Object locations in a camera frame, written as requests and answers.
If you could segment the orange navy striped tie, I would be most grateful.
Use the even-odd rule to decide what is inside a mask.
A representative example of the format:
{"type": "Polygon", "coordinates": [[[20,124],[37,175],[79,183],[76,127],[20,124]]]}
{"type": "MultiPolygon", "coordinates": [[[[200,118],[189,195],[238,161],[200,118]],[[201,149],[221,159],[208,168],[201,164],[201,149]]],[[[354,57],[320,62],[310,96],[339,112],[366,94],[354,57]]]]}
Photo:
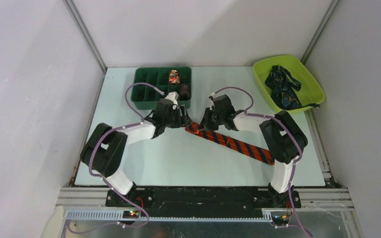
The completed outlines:
{"type": "Polygon", "coordinates": [[[265,164],[271,166],[275,164],[275,160],[272,158],[270,152],[267,149],[245,143],[243,141],[220,134],[215,131],[199,130],[198,126],[199,124],[192,122],[189,126],[185,128],[185,130],[200,138],[222,145],[265,164]]]}

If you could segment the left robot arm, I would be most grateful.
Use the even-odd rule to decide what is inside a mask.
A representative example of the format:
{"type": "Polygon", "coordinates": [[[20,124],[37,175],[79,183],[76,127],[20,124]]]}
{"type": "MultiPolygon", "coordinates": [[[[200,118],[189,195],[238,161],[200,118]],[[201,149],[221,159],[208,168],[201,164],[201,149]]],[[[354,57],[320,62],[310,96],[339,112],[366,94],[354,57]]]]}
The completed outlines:
{"type": "Polygon", "coordinates": [[[121,168],[125,148],[131,144],[157,138],[167,128],[181,128],[191,125],[187,109],[174,100],[162,98],[156,108],[141,121],[118,127],[100,123],[84,145],[80,159],[89,168],[89,173],[100,177],[118,194],[118,201],[132,206],[137,193],[132,190],[134,182],[121,168]]]}

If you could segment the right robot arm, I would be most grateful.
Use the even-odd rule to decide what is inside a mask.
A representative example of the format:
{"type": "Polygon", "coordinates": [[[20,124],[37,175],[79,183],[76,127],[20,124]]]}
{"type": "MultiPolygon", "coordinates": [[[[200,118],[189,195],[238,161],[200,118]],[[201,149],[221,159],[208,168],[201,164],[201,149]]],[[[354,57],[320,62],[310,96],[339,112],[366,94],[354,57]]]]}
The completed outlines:
{"type": "Polygon", "coordinates": [[[241,154],[273,166],[268,184],[268,201],[274,207],[295,208],[293,180],[297,163],[302,159],[308,140],[287,111],[275,115],[235,110],[227,95],[209,97],[211,106],[205,109],[196,134],[241,154]],[[217,132],[220,126],[232,131],[260,133],[267,149],[225,136],[217,132]]]}

